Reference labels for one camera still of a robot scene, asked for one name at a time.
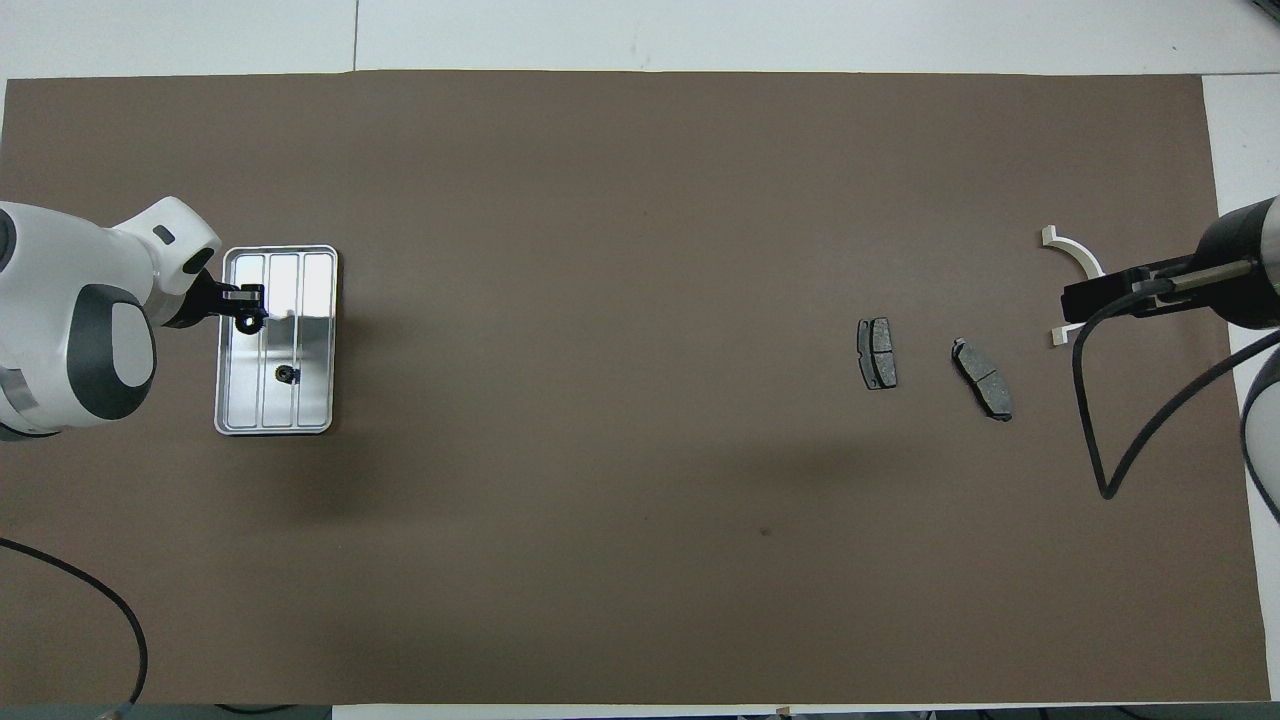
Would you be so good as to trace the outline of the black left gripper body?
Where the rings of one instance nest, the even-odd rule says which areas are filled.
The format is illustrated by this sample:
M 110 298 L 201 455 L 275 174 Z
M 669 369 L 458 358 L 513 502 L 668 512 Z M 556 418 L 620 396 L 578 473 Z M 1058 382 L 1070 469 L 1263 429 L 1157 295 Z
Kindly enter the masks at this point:
M 207 316 L 229 316 L 237 331 L 243 331 L 242 306 L 225 304 L 221 288 L 228 284 L 215 281 L 207 269 L 202 269 L 193 279 L 179 307 L 163 323 L 163 327 L 184 329 L 198 324 Z

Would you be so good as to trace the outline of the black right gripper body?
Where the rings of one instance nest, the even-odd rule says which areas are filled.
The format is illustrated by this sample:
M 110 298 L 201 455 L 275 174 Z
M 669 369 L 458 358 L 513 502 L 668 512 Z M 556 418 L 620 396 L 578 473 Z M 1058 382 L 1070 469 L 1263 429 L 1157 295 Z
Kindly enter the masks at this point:
M 1276 199 L 1253 202 L 1215 220 L 1201 236 L 1196 251 L 1180 258 L 1132 266 L 1062 288 L 1062 315 L 1083 323 L 1107 304 L 1147 281 L 1174 279 L 1247 261 L 1240 275 L 1216 279 L 1193 288 L 1174 290 L 1140 301 L 1129 313 L 1155 316 L 1207 307 L 1234 325 L 1267 329 L 1279 319 L 1279 210 Z

